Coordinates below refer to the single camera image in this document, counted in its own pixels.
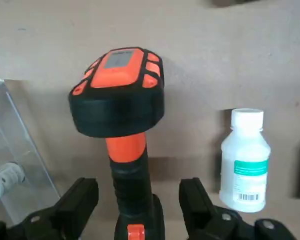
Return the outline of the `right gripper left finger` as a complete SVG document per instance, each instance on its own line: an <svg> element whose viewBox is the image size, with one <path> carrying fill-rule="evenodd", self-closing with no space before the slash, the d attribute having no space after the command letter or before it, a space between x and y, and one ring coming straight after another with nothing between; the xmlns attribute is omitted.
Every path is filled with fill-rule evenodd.
<svg viewBox="0 0 300 240"><path fill-rule="evenodd" d="M48 208L29 214L8 227L0 221L0 240L78 240L99 201L94 178L79 178Z"/></svg>

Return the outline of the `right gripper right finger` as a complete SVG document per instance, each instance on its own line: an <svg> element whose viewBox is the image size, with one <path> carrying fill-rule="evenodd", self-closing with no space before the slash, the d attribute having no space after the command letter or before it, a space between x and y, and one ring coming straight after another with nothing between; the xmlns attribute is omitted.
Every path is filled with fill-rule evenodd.
<svg viewBox="0 0 300 240"><path fill-rule="evenodd" d="M261 218L253 225L238 212L212 203L199 178L182 179L179 204L189 240L295 240L281 222Z"/></svg>

